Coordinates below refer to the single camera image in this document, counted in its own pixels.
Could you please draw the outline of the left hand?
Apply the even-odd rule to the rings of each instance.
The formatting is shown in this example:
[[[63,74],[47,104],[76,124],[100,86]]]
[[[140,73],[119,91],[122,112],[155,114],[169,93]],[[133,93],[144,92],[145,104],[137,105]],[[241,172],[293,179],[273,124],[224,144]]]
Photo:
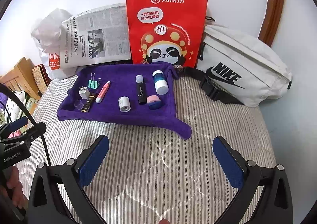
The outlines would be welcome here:
[[[23,194],[23,185],[19,181],[19,170],[12,166],[9,168],[9,175],[7,176],[7,187],[13,192],[12,203],[15,207],[22,209],[25,207],[26,197]]]

